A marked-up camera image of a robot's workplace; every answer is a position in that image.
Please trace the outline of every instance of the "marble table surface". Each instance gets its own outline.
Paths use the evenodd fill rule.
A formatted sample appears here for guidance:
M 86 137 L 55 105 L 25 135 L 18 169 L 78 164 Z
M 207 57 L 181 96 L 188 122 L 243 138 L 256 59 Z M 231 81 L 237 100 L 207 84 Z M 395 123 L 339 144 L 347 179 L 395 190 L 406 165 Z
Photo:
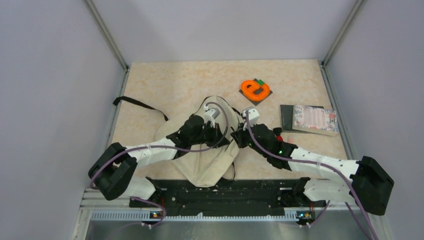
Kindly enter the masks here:
M 160 109 L 170 119 L 211 95 L 225 98 L 241 111 L 252 104 L 239 93 L 240 84 L 254 78 L 266 82 L 273 91 L 256 107 L 260 113 L 258 123 L 264 123 L 270 129 L 281 126 L 281 104 L 331 108 L 316 59 L 133 63 L 124 95 Z M 156 130 L 164 122 L 160 112 L 123 101 L 112 141 L 123 146 L 153 142 Z M 286 140 L 289 135 L 295 144 L 308 151 L 346 159 L 340 135 L 283 133 L 282 137 Z M 316 177 L 310 173 L 274 168 L 250 148 L 241 149 L 234 164 L 236 179 Z M 186 179 L 169 161 L 148 165 L 138 169 L 136 174 L 153 179 Z M 228 169 L 224 177 L 232 176 L 233 169 Z

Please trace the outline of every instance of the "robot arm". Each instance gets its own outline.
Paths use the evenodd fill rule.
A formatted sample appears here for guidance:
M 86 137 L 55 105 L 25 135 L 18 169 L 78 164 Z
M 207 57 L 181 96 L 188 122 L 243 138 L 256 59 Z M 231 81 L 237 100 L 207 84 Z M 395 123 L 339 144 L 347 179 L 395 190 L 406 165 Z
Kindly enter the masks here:
M 256 109 L 250 107 L 243 110 L 242 117 L 248 118 L 252 134 L 261 147 L 257 146 L 252 139 L 247 130 L 246 121 L 240 123 L 237 130 L 231 134 L 239 148 L 249 146 L 266 158 L 275 168 L 312 173 L 323 178 L 302 178 L 290 189 L 293 195 L 300 199 L 306 198 L 311 202 L 331 200 L 348 204 L 355 203 L 350 188 L 339 174 L 321 165 L 331 166 L 348 179 L 365 211 L 380 216 L 385 214 L 394 181 L 375 159 L 364 156 L 362 160 L 346 160 L 313 153 L 295 144 L 279 140 L 278 136 L 281 129 L 270 130 L 264 124 L 256 124 L 259 118 Z M 272 155 L 286 159 L 315 162 L 316 164 L 281 160 Z
M 221 133 L 220 125 L 215 123 L 220 111 L 207 106 L 204 109 L 203 117 L 191 115 L 178 131 L 159 141 L 137 146 L 122 146 L 119 142 L 111 144 L 88 171 L 88 176 L 106 200 L 119 196 L 149 199 L 160 189 L 145 177 L 133 176 L 137 168 L 177 159 L 187 152 L 207 150 L 189 150 L 193 145 L 206 144 L 209 148 L 219 148 L 230 143 L 225 138 L 228 127 Z
M 204 109 L 206 112 L 203 117 L 192 115 L 177 132 L 157 142 L 126 147 L 113 143 L 93 165 L 88 176 L 93 179 L 92 181 L 107 200 L 116 199 L 121 195 L 146 200 L 151 198 L 155 192 L 159 193 L 161 190 L 147 178 L 133 176 L 137 168 L 158 161 L 179 158 L 186 154 L 192 145 L 206 144 L 215 148 L 230 143 L 224 137 L 227 132 L 222 134 L 219 124 L 215 124 L 214 120 L 220 114 L 219 110 L 207 107 Z M 259 116 L 258 111 L 253 107 L 242 112 L 242 117 L 249 120 L 256 142 L 266 152 L 255 144 L 247 129 L 247 121 L 240 123 L 231 133 L 239 148 L 249 146 L 275 168 L 312 173 L 323 178 L 301 178 L 291 189 L 283 190 L 288 192 L 287 201 L 331 200 L 355 203 L 350 188 L 344 180 L 333 170 L 321 166 L 327 165 L 337 169 L 348 179 L 365 211 L 375 215 L 385 214 L 394 182 L 376 160 L 367 156 L 364 156 L 362 160 L 337 159 L 283 142 L 278 138 L 280 130 L 277 128 L 270 130 L 264 124 L 257 124 Z M 138 150 L 127 152 L 128 149 L 133 148 Z M 287 159 L 312 161 L 316 164 L 281 160 L 267 153 Z M 107 164 L 112 158 L 116 158 L 113 161 L 114 164 Z

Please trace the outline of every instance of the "book cover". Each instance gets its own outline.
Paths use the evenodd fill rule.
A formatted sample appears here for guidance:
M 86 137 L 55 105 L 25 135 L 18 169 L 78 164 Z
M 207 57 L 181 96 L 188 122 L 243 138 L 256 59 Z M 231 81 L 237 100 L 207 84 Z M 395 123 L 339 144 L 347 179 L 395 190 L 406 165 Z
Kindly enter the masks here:
M 279 112 L 281 116 L 281 129 L 283 133 L 308 133 L 306 131 L 293 129 L 293 107 L 294 105 L 280 105 Z M 311 106 L 315 108 L 323 109 L 323 106 Z
M 331 109 L 295 105 L 293 107 L 293 129 L 336 136 L 339 134 L 337 113 Z

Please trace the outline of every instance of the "purple cable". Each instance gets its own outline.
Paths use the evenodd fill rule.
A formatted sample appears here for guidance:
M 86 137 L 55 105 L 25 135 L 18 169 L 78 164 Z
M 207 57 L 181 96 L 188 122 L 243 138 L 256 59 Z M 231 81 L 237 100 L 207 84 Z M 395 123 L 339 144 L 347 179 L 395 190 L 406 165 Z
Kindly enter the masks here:
M 158 207 L 158 208 L 161 208 L 161 209 L 162 209 L 163 215 L 160 217 L 160 220 L 159 220 L 158 222 L 156 222 L 155 224 L 151 225 L 151 228 L 153 228 L 153 227 L 155 227 L 155 226 L 159 225 L 159 224 L 160 224 L 160 223 L 164 220 L 164 218 L 167 216 L 167 210 L 166 210 L 163 206 L 161 206 L 161 205 L 159 205 L 159 204 L 157 204 L 157 203 L 155 203 L 155 202 L 148 201 L 148 200 L 144 200 L 144 199 L 141 199 L 141 198 L 136 197 L 136 196 L 132 196 L 132 197 L 131 197 L 131 199 L 132 199 L 132 200 L 137 200 L 137 201 L 140 201 L 140 202 L 143 202 L 143 203 L 146 203 L 146 204 L 150 204 L 150 205 L 153 205 L 153 206 L 155 206 L 155 207 Z M 129 226 L 132 226 L 132 225 L 142 225 L 142 226 L 145 226 L 145 227 L 148 227 L 148 226 L 149 226 L 148 224 L 143 224 L 143 223 L 140 223 L 140 222 L 130 222 L 130 223 L 127 223 L 127 224 L 125 224 L 125 225 L 121 226 L 120 228 L 118 228 L 116 231 L 114 231 L 113 233 L 111 233 L 111 234 L 110 234 L 108 237 L 106 237 L 104 240 L 108 240 L 108 239 L 109 239 L 109 238 L 111 238 L 113 235 L 115 235 L 115 234 L 117 234 L 118 232 L 122 231 L 122 229 L 125 229 L 125 228 L 127 228 L 127 227 L 129 227 Z
M 222 113 L 224 114 L 225 117 L 225 131 L 221 137 L 221 139 L 214 145 L 214 146 L 210 146 L 208 148 L 205 149 L 199 149 L 199 150 L 191 150 L 191 149 L 185 149 L 185 148 L 180 148 L 180 147 L 176 147 L 176 146 L 166 146 L 166 145 L 151 145 L 150 148 L 152 149 L 175 149 L 175 150 L 179 150 L 179 151 L 183 151 L 183 152 L 188 152 L 188 153 L 201 153 L 201 152 L 205 152 L 208 150 L 213 149 L 215 146 L 217 146 L 222 140 L 224 140 L 224 138 L 227 135 L 228 132 L 228 128 L 229 128 L 229 121 L 228 121 L 228 116 L 226 114 L 226 112 L 224 111 L 223 107 L 221 105 L 219 105 L 216 102 L 210 101 L 208 103 L 206 103 L 206 106 L 208 106 L 209 104 L 214 104 L 216 106 L 218 106 Z M 119 158 L 120 156 L 129 153 L 129 152 L 133 152 L 133 151 L 137 151 L 137 150 L 143 150 L 143 149 L 147 149 L 147 146 L 139 146 L 139 147 L 134 147 L 134 148 L 130 148 L 130 149 L 126 149 L 125 151 L 122 151 L 118 154 L 116 154 L 115 156 L 113 156 L 109 161 L 107 161 L 103 166 L 100 167 L 100 169 L 93 175 L 93 177 L 90 180 L 90 188 L 92 189 L 97 189 L 94 187 L 94 181 L 96 180 L 96 178 L 99 176 L 99 174 L 107 167 L 109 166 L 111 163 L 113 163 L 117 158 Z
M 353 219 L 355 219 L 356 224 L 358 224 L 358 226 L 360 227 L 360 229 L 362 230 L 363 234 L 365 234 L 365 236 L 369 239 L 369 240 L 373 240 L 371 238 L 371 236 L 368 234 L 368 232 L 365 230 L 365 228 L 362 226 L 362 224 L 359 222 L 358 217 L 355 215 L 354 211 L 352 210 L 351 206 L 349 206 L 349 204 L 347 202 L 345 202 L 347 209 L 349 209 L 350 214 L 352 214 Z
M 283 161 L 294 162 L 294 163 L 301 163 L 301 164 L 313 164 L 313 165 L 317 165 L 317 163 L 316 163 L 316 162 L 314 162 L 314 161 L 308 161 L 308 160 L 299 160 L 299 159 L 286 158 L 286 157 L 282 157 L 282 156 L 275 155 L 275 154 L 273 154 L 273 153 L 271 153 L 271 152 L 267 151 L 265 148 L 263 148 L 261 145 L 259 145 L 259 142 L 255 139 L 255 136 L 253 135 L 252 128 L 251 128 L 251 125 L 250 125 L 250 122 L 249 122 L 249 111 L 246 111 L 246 122 L 247 122 L 247 129 L 248 129 L 248 131 L 249 131 L 249 134 L 250 134 L 250 136 L 251 136 L 251 138 L 252 138 L 252 140 L 253 140 L 254 144 L 255 144 L 255 145 L 256 145 L 259 149 L 261 149 L 264 153 L 266 153 L 267 155 L 269 155 L 269 156 L 271 156 L 271 157 L 274 157 L 274 158 L 276 158 L 276 159 L 283 160 Z M 356 203 L 357 203 L 357 205 L 358 205 L 358 207 L 359 207 L 360 211 L 362 212 L 363 217 L 365 218 L 366 223 L 368 224 L 368 227 L 369 227 L 369 229 L 370 229 L 370 231 L 371 231 L 371 234 L 372 234 L 372 236 L 374 237 L 374 240 L 378 240 L 378 239 L 379 239 L 379 237 L 377 236 L 377 233 L 376 233 L 376 231 L 374 230 L 373 225 L 371 225 L 370 217 L 368 216 L 367 212 L 365 211 L 364 207 L 362 206 L 362 203 L 361 203 L 361 201 L 359 200 L 359 197 L 358 197 L 357 193 L 355 192 L 354 188 L 352 187 L 351 182 L 350 182 L 350 181 L 349 181 L 349 180 L 348 180 L 348 179 L 347 179 L 347 178 L 343 175 L 343 173 L 342 173 L 341 171 L 339 171 L 337 168 L 335 168 L 335 167 L 333 167 L 333 166 L 331 166 L 331 165 L 325 164 L 325 163 L 321 163 L 321 166 L 322 166 L 322 167 L 325 167 L 325 168 L 328 168 L 328 169 L 330 169 L 330 170 L 333 170 L 335 173 L 337 173 L 337 174 L 341 177 L 341 179 L 343 179 L 343 181 L 344 181 L 344 182 L 346 183 L 346 185 L 349 187 L 350 192 L 352 193 L 353 198 L 355 199 L 355 201 L 356 201 Z
M 327 202 L 327 204 L 325 205 L 324 209 L 318 214 L 318 216 L 315 218 L 315 221 L 311 222 L 309 224 L 309 227 L 312 227 L 318 220 L 320 220 L 320 218 L 324 215 L 325 211 L 327 210 L 327 208 L 330 205 L 330 201 Z

